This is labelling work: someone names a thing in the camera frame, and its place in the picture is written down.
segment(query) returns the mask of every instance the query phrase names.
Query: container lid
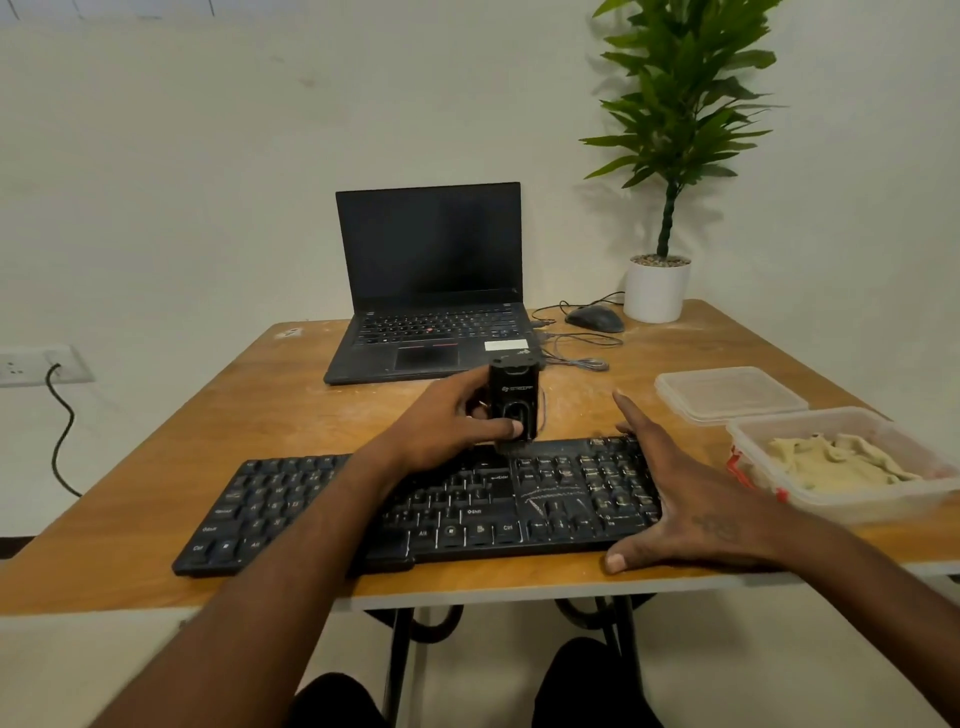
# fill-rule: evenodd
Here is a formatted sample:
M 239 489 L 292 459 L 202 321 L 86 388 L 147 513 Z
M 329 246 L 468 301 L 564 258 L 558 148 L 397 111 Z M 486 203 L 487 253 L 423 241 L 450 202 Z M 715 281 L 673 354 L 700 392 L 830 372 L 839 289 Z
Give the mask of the container lid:
M 809 403 L 757 367 L 703 369 L 662 374 L 654 382 L 660 398 L 695 425 L 809 409 Z

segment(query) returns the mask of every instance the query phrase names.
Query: black pants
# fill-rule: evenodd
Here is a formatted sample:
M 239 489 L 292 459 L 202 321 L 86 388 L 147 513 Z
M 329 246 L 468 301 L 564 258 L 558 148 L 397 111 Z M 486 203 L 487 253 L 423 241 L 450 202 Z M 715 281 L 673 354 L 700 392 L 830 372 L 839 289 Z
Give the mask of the black pants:
M 662 728 L 622 658 L 588 637 L 571 640 L 553 658 L 534 707 L 532 728 Z M 367 690 L 329 672 L 297 693 L 286 728 L 385 728 Z

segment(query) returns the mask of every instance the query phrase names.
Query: dough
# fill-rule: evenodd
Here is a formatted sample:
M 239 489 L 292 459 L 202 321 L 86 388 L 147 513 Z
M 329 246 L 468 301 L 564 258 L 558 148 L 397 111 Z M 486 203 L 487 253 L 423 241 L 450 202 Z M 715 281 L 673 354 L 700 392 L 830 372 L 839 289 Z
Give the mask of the dough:
M 778 439 L 771 441 L 768 449 L 801 486 L 817 493 L 849 493 L 921 479 L 857 435 L 837 435 L 832 442 L 823 435 L 805 440 Z

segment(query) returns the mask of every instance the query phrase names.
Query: potted plant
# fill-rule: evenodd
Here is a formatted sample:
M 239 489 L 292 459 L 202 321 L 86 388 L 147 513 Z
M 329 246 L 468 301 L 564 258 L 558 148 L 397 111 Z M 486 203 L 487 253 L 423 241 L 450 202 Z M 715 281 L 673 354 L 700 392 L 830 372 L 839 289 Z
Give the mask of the potted plant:
M 627 5 L 630 31 L 610 36 L 603 57 L 636 79 L 630 93 L 601 105 L 623 132 L 581 139 L 596 147 L 622 147 L 626 156 L 600 167 L 587 179 L 621 167 L 633 187 L 653 175 L 666 181 L 666 204 L 657 251 L 637 255 L 627 273 L 623 310 L 651 324 L 676 321 L 690 277 L 690 260 L 670 254 L 677 197 L 704 177 L 736 177 L 718 162 L 756 144 L 767 131 L 748 129 L 771 108 L 755 102 L 737 72 L 766 68 L 777 57 L 750 48 L 766 36 L 767 11 L 780 0 L 606 0 L 594 17 Z

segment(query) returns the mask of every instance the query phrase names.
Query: computer mouse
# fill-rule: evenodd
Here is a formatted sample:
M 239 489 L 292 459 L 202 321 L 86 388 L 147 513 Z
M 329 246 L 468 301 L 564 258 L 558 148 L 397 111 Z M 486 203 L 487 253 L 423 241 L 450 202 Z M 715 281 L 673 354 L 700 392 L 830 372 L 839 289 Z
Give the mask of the computer mouse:
M 575 327 L 589 328 L 591 331 L 620 333 L 623 322 L 620 317 L 604 305 L 585 305 L 566 315 L 566 322 Z

